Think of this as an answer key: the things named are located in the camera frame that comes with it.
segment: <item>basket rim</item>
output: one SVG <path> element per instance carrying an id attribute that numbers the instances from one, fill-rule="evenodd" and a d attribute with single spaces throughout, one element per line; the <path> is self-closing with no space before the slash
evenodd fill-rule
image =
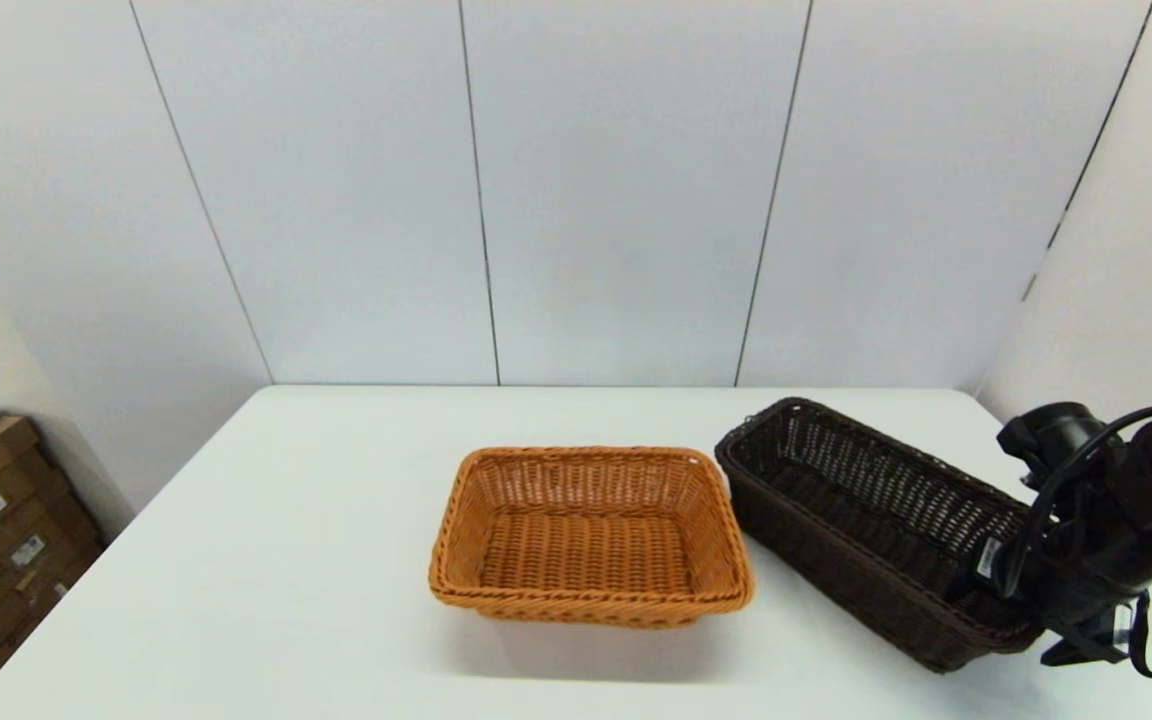
<path id="1" fill-rule="evenodd" d="M 886 573 L 892 577 L 903 579 L 904 582 L 899 585 L 901 594 L 904 594 L 904 597 L 908 597 L 911 601 L 919 602 L 924 607 L 927 607 L 929 611 L 937 612 L 938 615 L 942 616 L 942 620 L 946 620 L 948 623 L 955 626 L 960 632 L 970 634 L 978 641 L 987 642 L 991 650 L 1014 646 L 1014 644 L 1021 642 L 1023 638 L 1030 638 L 1029 642 L 1032 642 L 1032 637 L 1034 637 L 1034 629 L 1032 626 L 1021 626 L 1018 629 L 1014 630 L 1014 632 L 1009 632 L 1009 630 L 1001 630 L 993 628 L 993 626 L 984 624 L 982 621 L 968 615 L 963 611 L 957 609 L 957 607 L 952 606 L 949 602 L 946 602 L 940 596 L 929 592 L 922 584 L 916 582 L 916 579 L 910 578 L 908 574 L 901 571 L 896 568 L 896 566 L 878 556 L 873 551 L 870 551 L 869 547 L 865 547 L 864 544 L 855 541 L 852 538 L 838 532 L 832 524 L 827 523 L 827 521 L 820 520 L 819 516 L 814 515 L 814 513 L 808 509 L 808 507 L 803 507 L 799 503 L 794 502 L 790 498 L 781 495 L 781 493 L 778 492 L 776 488 L 773 488 L 767 480 L 756 477 L 755 473 L 751 473 L 750 470 L 745 469 L 744 465 L 733 457 L 732 447 L 735 442 L 738 442 L 740 439 L 744 439 L 751 430 L 759 427 L 759 425 L 771 418 L 771 416 L 780 414 L 780 411 L 788 406 L 810 406 L 813 407 L 813 409 L 824 410 L 827 411 L 827 414 L 835 415 L 836 418 L 851 425 L 851 429 L 856 429 L 861 433 L 867 434 L 870 438 L 890 444 L 895 446 L 897 450 L 910 452 L 910 454 L 915 455 L 917 460 L 927 462 L 927 464 L 935 467 L 938 470 L 954 473 L 957 479 L 964 480 L 972 487 L 984 488 L 984 491 L 988 492 L 990 495 L 994 497 L 996 500 L 1024 507 L 1024 503 L 1016 500 L 1016 498 L 1006 495 L 1006 493 L 1000 491 L 1000 488 L 993 487 L 991 484 L 987 484 L 979 478 L 973 478 L 972 475 L 965 473 L 965 471 L 955 468 L 955 465 L 950 465 L 948 462 L 942 461 L 937 456 L 929 455 L 924 450 L 918 450 L 916 447 L 905 445 L 904 442 L 899 441 L 899 439 L 881 432 L 881 430 L 872 429 L 869 425 L 861 423 L 861 420 L 851 418 L 849 415 L 841 414 L 840 411 L 832 409 L 832 407 L 823 404 L 823 402 L 809 400 L 809 397 L 782 397 L 782 400 L 778 400 L 778 402 L 774 402 L 774 404 L 761 410 L 759 414 L 749 416 L 749 418 L 745 418 L 745 423 L 742 423 L 740 427 L 733 429 L 730 433 L 727 433 L 727 437 L 723 437 L 722 441 L 714 448 L 714 455 L 718 456 L 718 461 L 721 462 L 723 469 L 727 470 L 728 477 L 732 478 L 732 483 L 740 482 L 748 484 L 748 486 L 753 487 L 755 491 L 758 491 L 760 495 L 764 495 L 767 500 L 776 503 L 778 506 L 785 507 L 787 510 L 796 511 L 796 514 L 803 516 L 803 518 L 810 521 L 810 523 L 813 523 L 819 530 L 823 530 L 823 532 L 828 533 L 829 537 L 835 538 L 836 541 L 846 544 L 851 552 L 861 553 L 861 555 L 863 555 L 867 561 L 873 562 L 873 564 L 876 564 L 882 573 Z"/>
<path id="2" fill-rule="evenodd" d="M 460 585 L 447 578 L 447 538 L 454 524 L 456 524 L 460 510 L 460 500 L 468 483 L 468 478 L 475 467 L 483 460 L 497 457 L 536 457 L 536 458 L 579 458 L 590 456 L 612 457 L 643 457 L 665 456 L 685 460 L 696 465 L 696 470 L 702 476 L 702 487 L 707 492 L 710 502 L 717 502 L 719 520 L 722 524 L 722 538 L 727 544 L 728 552 L 732 553 L 733 583 L 723 591 L 705 593 L 657 593 L 657 592 L 621 592 L 600 591 L 600 589 L 584 589 L 584 591 L 571 591 L 570 589 L 544 589 L 544 588 L 472 588 L 472 585 Z M 433 556 L 430 559 L 429 586 L 434 597 L 452 605 L 457 601 L 475 600 L 521 600 L 521 601 L 591 601 L 591 602 L 622 602 L 622 605 L 655 606 L 668 602 L 669 605 L 690 605 L 698 612 L 738 611 L 749 604 L 753 598 L 755 583 L 753 574 L 750 570 L 749 553 L 745 544 L 741 540 L 740 526 L 736 524 L 736 515 L 732 511 L 732 501 L 728 500 L 726 487 L 723 486 L 722 471 L 718 469 L 708 455 L 689 447 L 660 447 L 660 446 L 536 446 L 536 447 L 484 447 L 470 452 L 461 461 L 461 467 L 456 473 L 456 482 L 452 486 L 452 495 L 448 498 L 447 509 L 444 511 L 444 521 L 439 526 L 438 541 L 434 543 Z"/>

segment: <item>white table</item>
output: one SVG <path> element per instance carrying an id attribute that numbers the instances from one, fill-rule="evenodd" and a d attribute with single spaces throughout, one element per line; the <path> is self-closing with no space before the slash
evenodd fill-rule
<path id="1" fill-rule="evenodd" d="M 1051 635 L 929 673 L 753 541 L 750 606 L 680 630 L 500 623 L 430 596 L 473 448 L 712 452 L 787 395 L 1032 497 L 996 420 L 950 391 L 268 388 L 3 667 L 0 720 L 1152 717 L 1152 680 L 1128 664 L 1040 666 Z"/>

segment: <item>orange wicker basket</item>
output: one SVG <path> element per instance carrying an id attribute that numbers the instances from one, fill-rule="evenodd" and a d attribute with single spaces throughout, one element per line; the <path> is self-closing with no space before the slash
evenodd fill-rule
<path id="1" fill-rule="evenodd" d="M 672 447 L 494 447 L 456 475 L 429 586 L 490 617 L 673 628 L 753 596 L 722 476 Z"/>

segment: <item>woven pattern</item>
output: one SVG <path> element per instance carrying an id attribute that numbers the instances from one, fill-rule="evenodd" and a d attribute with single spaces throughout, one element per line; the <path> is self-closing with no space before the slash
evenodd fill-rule
<path id="1" fill-rule="evenodd" d="M 937 673 L 1020 652 L 1043 629 L 958 569 L 1028 507 L 941 460 L 803 397 L 735 429 L 717 456 L 745 532 Z M 952 584 L 965 588 L 943 600 Z"/>
<path id="2" fill-rule="evenodd" d="M 492 617 L 634 628 L 690 624 L 753 596 L 718 468 L 659 447 L 475 452 L 429 583 Z"/>

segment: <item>wicker basket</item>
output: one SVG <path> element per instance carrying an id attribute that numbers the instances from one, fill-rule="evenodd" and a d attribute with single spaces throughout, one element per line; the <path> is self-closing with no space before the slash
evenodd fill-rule
<path id="1" fill-rule="evenodd" d="M 475 452 L 429 584 L 492 617 L 631 628 L 738 611 L 755 589 L 718 468 L 667 447 Z"/>
<path id="2" fill-rule="evenodd" d="M 980 537 L 1023 524 L 1028 507 L 996 488 L 803 397 L 733 430 L 717 456 L 741 528 L 929 669 L 1020 652 L 1043 632 L 961 582 Z"/>

